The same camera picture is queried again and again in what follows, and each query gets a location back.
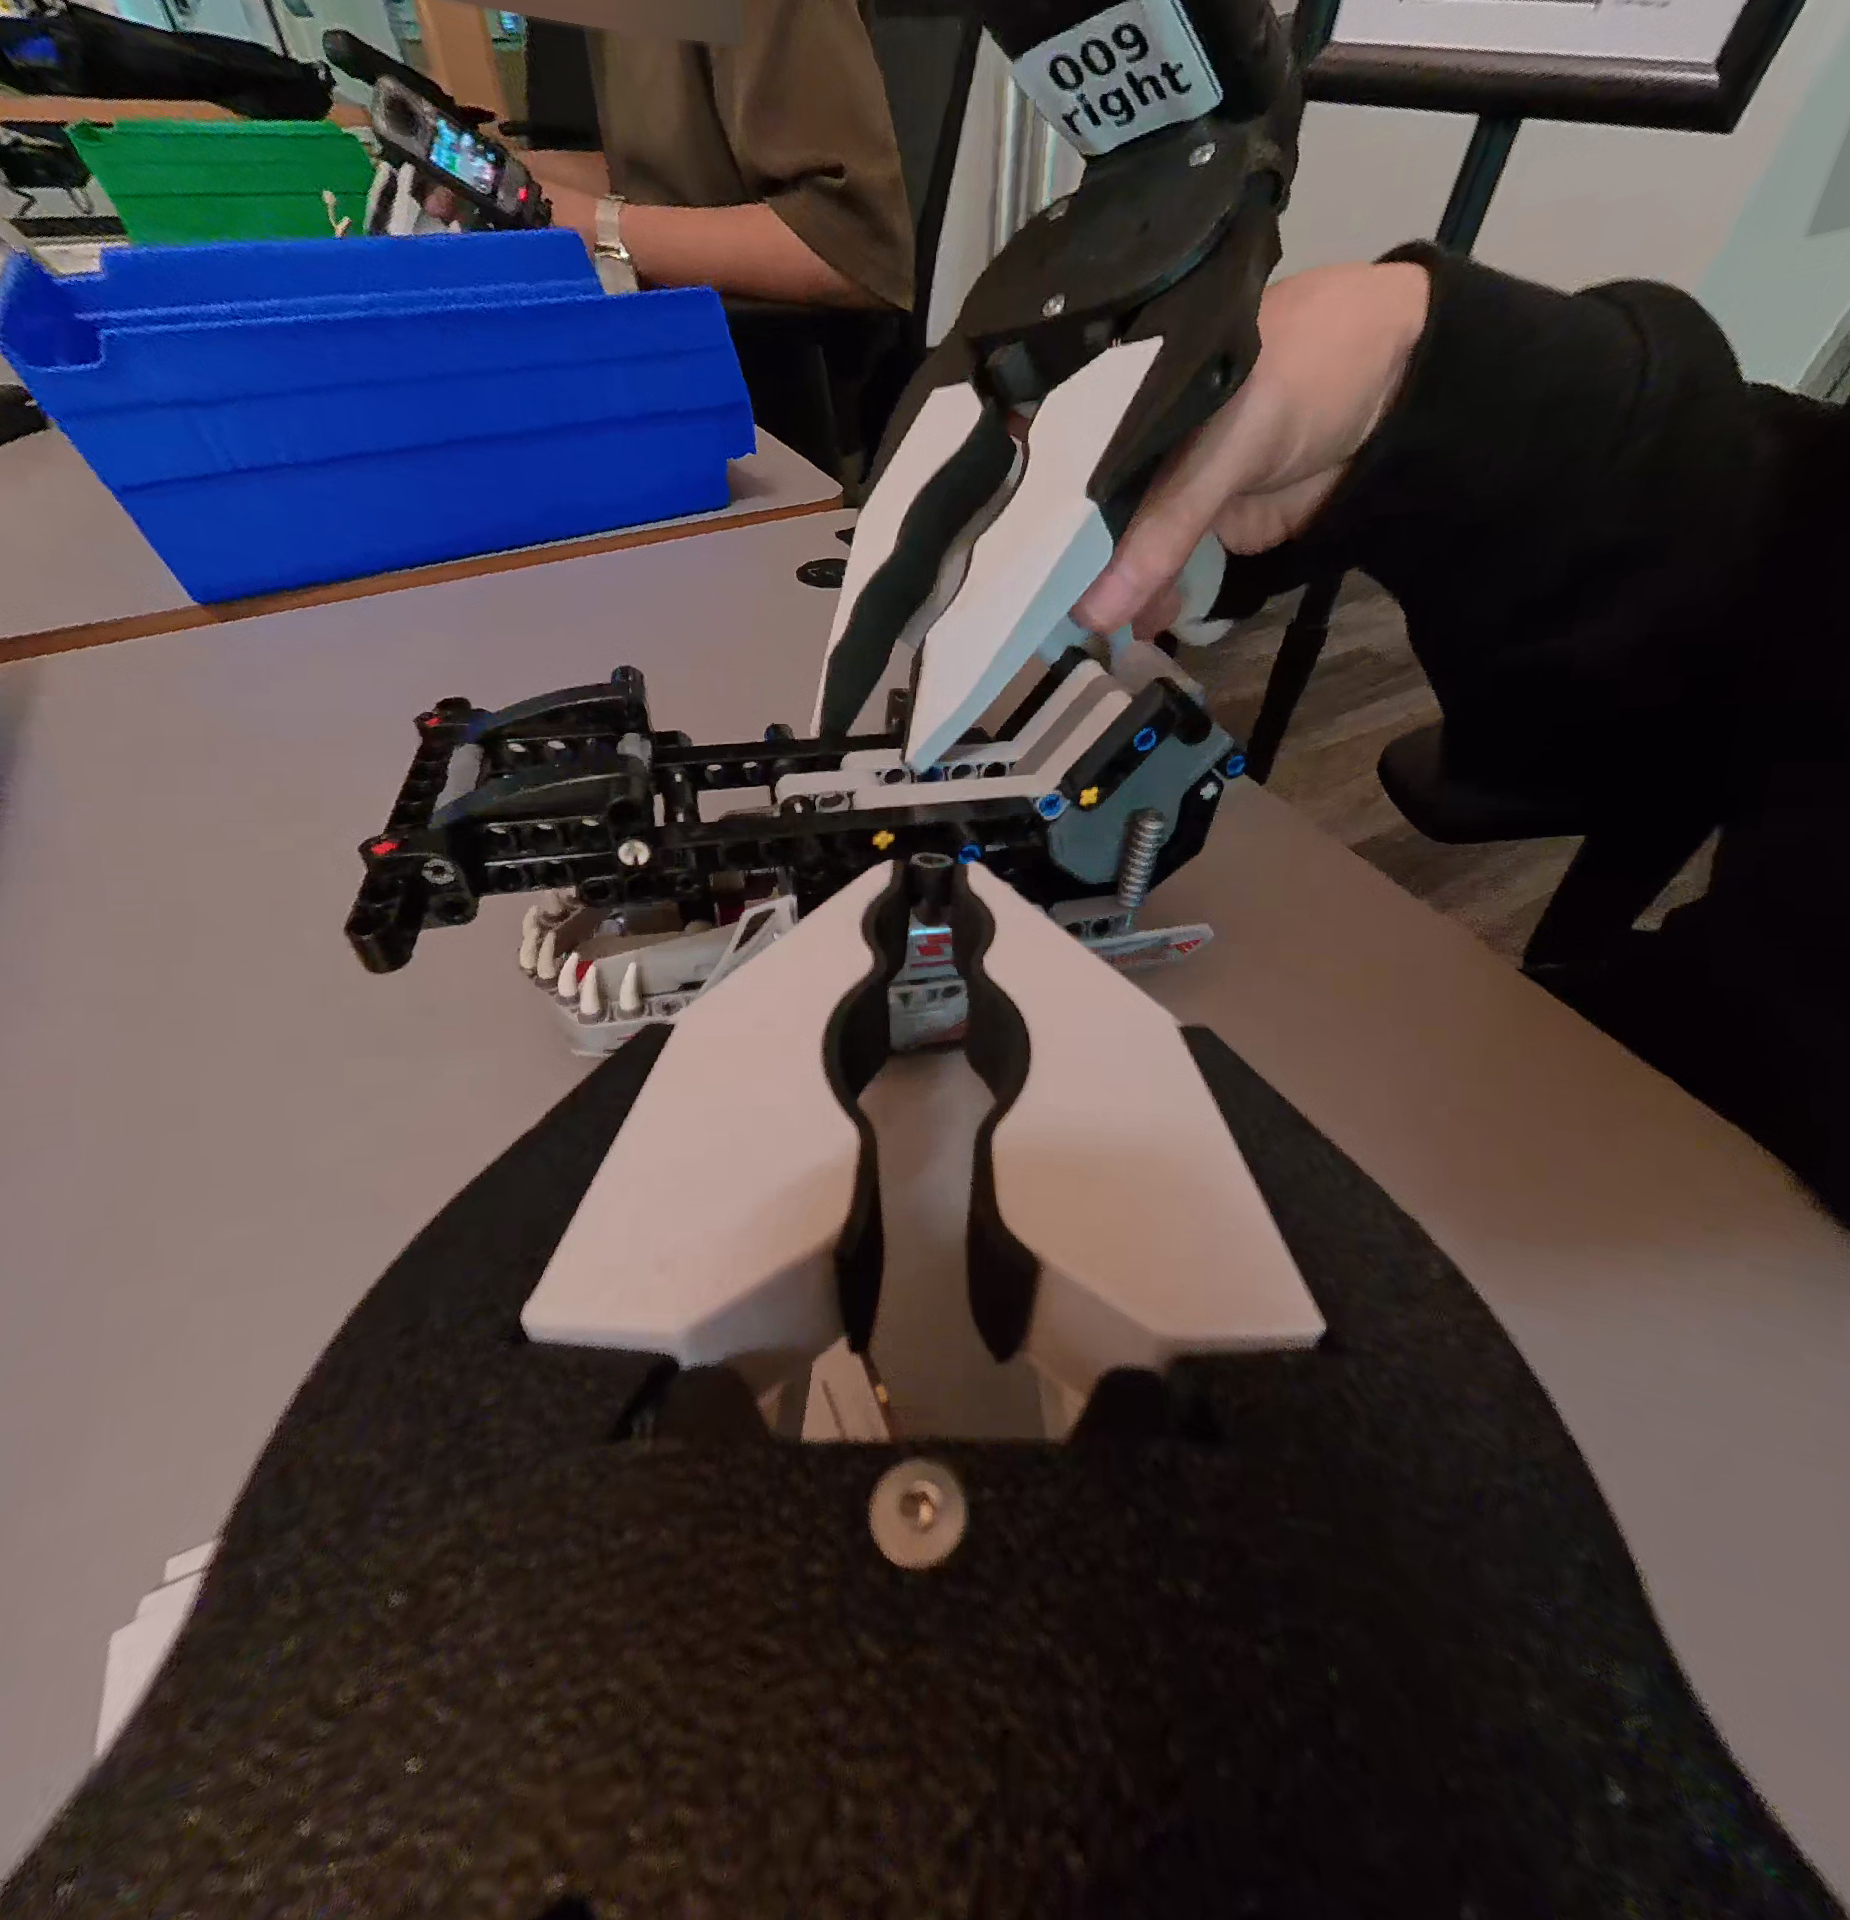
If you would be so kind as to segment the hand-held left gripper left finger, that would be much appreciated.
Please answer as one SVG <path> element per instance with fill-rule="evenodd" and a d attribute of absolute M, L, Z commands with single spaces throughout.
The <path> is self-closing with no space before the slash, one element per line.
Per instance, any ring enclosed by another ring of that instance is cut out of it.
<path fill-rule="evenodd" d="M 537 1346 L 721 1364 L 753 1395 L 842 1334 L 835 1252 L 861 1132 L 823 1040 L 874 978 L 883 862 L 673 1019 L 522 1308 Z"/>

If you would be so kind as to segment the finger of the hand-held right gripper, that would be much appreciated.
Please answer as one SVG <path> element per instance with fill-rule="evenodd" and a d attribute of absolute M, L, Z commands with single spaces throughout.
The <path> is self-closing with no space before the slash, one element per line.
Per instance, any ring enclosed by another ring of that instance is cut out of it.
<path fill-rule="evenodd" d="M 812 733 L 823 747 L 904 731 L 862 712 L 899 648 L 921 664 L 921 635 L 959 587 L 970 544 L 1021 468 L 1023 404 L 997 404 L 966 384 L 924 399 L 854 528 L 816 686 Z"/>
<path fill-rule="evenodd" d="M 1020 480 L 923 636 L 904 739 L 911 772 L 957 742 L 1108 566 L 1111 532 L 1086 484 L 1157 351 L 1161 338 L 1111 346 L 1034 410 Z"/>

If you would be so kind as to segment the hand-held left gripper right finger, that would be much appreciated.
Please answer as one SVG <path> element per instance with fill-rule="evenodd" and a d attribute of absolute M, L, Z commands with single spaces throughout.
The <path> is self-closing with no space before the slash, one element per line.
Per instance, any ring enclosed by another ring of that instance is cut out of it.
<path fill-rule="evenodd" d="M 990 1094 L 965 1233 L 990 1356 L 1086 1401 L 1122 1369 L 1312 1348 L 1322 1308 L 1189 1030 L 989 869 L 959 872 L 959 976 Z"/>

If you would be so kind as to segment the black pipe piece blue pin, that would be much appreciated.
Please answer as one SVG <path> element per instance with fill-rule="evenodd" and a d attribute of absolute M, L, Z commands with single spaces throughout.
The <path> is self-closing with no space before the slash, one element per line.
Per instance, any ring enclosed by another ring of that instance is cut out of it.
<path fill-rule="evenodd" d="M 949 927 L 950 877 L 957 862 L 950 854 L 913 851 L 904 867 L 906 946 L 903 974 L 913 979 L 938 979 L 956 974 L 953 933 Z"/>

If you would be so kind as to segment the brick-built toy truck chassis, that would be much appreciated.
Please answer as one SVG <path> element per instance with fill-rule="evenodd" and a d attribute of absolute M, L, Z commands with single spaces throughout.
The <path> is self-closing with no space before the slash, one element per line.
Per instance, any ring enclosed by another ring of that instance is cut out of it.
<path fill-rule="evenodd" d="M 479 708 L 423 712 L 386 826 L 361 843 L 345 940 L 410 964 L 427 929 L 525 897 L 515 967 L 578 1057 L 670 1026 L 862 872 L 944 856 L 1001 877 L 1117 969 L 1172 964 L 1207 924 L 1144 931 L 1151 884 L 1196 856 L 1248 769 L 1172 658 L 1065 651 L 1003 720 L 924 772 L 906 693 L 876 733 L 691 742 L 649 718 L 640 671 Z"/>

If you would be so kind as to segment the person's right forearm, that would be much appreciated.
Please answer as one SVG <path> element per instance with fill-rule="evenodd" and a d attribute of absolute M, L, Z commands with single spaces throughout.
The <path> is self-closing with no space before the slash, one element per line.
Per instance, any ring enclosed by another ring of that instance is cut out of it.
<path fill-rule="evenodd" d="M 1241 616 L 1307 570 L 1384 587 L 1450 772 L 1614 824 L 1693 802 L 1703 899 L 1558 995 L 1850 1228 L 1850 396 L 1749 381 L 1687 293 L 1562 293 L 1428 245 L 1371 438 Z"/>

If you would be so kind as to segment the adjacent grey wood-edged desk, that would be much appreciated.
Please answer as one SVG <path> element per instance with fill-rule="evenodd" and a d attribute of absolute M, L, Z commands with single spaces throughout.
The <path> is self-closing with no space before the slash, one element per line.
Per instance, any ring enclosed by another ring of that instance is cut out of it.
<path fill-rule="evenodd" d="M 197 604 L 65 436 L 49 428 L 0 447 L 0 664 L 846 510 L 841 487 L 771 434 L 730 463 L 727 477 L 729 502 L 702 516 Z"/>

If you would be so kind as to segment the person's right hand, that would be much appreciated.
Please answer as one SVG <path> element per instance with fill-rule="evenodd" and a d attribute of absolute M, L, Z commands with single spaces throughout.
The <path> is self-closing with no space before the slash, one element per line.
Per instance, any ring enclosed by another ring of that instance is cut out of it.
<path fill-rule="evenodd" d="M 1151 636 L 1183 611 L 1179 577 L 1205 539 L 1230 558 L 1295 539 L 1384 419 L 1428 302 L 1426 268 L 1406 259 L 1276 279 L 1253 370 L 1153 477 L 1072 621 Z"/>

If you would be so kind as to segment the black framed board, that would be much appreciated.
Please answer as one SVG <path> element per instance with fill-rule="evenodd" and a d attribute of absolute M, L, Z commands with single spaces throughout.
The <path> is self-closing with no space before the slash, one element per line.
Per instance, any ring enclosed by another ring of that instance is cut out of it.
<path fill-rule="evenodd" d="M 1312 2 L 1309 101 L 1731 133 L 1802 2 Z"/>

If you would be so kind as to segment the blue storage bin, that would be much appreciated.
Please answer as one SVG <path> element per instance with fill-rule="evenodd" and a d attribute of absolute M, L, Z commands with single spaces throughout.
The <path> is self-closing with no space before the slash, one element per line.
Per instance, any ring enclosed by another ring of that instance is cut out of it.
<path fill-rule="evenodd" d="M 756 447 L 720 298 L 566 229 L 13 258 L 0 357 L 197 604 L 708 512 Z"/>

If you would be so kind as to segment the black device with screen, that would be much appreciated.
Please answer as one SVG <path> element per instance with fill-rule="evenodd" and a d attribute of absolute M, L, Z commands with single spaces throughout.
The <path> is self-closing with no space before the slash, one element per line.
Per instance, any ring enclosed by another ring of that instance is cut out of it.
<path fill-rule="evenodd" d="M 345 28 L 327 28 L 322 50 L 327 66 L 370 85 L 367 118 L 379 160 L 365 194 L 362 233 L 550 227 L 553 210 L 539 183 L 495 134 L 484 133 L 481 109 L 465 108 L 423 72 Z"/>

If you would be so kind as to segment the open instruction booklet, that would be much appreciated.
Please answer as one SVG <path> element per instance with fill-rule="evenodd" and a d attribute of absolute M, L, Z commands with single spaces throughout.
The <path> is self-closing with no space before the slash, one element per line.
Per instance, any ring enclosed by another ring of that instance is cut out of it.
<path fill-rule="evenodd" d="M 95 1762 L 102 1759 L 139 1708 L 171 1645 L 185 1629 L 218 1538 L 167 1558 L 158 1588 L 141 1596 L 134 1617 L 107 1638 L 97 1713 Z"/>

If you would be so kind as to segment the green storage bin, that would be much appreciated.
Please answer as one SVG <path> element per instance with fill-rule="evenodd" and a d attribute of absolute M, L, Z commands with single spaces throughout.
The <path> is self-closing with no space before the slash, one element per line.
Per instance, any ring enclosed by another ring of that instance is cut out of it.
<path fill-rule="evenodd" d="M 377 158 L 332 120 L 73 123 L 73 147 L 134 246 L 358 231 Z"/>

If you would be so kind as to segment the black bag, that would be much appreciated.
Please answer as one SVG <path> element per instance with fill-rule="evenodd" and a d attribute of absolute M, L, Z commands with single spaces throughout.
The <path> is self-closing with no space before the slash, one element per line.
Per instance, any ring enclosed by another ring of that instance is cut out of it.
<path fill-rule="evenodd" d="M 262 120 L 323 118 L 334 101 L 319 64 L 85 4 L 0 4 L 0 85 L 32 100 L 204 101 Z"/>

